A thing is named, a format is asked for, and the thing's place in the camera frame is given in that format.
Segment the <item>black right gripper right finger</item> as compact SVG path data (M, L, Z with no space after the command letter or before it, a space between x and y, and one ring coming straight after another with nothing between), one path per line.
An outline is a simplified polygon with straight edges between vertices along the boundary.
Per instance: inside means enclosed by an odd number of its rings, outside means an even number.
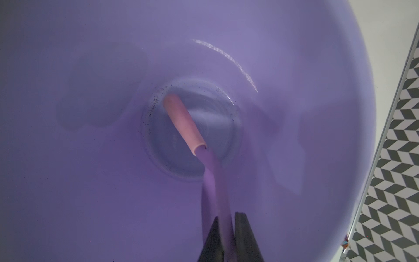
M264 262L245 213L235 213L235 241L238 262Z

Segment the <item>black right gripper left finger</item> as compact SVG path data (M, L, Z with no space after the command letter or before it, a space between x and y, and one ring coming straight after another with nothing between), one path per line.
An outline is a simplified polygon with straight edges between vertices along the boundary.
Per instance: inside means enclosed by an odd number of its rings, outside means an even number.
M219 219L212 223L198 262L224 262L224 250L219 232Z

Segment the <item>purple trowel pink handle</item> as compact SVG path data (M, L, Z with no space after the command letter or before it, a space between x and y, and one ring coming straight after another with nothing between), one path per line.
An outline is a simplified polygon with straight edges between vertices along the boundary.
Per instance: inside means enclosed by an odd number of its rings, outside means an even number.
M206 245L204 251L210 250L208 244L218 243L218 247L211 252L222 254L225 262L236 262L234 228L224 168L215 152L207 146L180 97L167 95L163 106L192 154L205 167L201 193L201 218Z

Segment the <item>purple plastic bucket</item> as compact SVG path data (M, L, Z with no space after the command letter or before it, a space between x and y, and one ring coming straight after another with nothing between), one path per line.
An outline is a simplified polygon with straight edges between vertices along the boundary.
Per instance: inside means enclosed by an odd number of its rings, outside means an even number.
M329 262L374 153L348 1L2 1L1 261L195 262L204 167L267 262Z

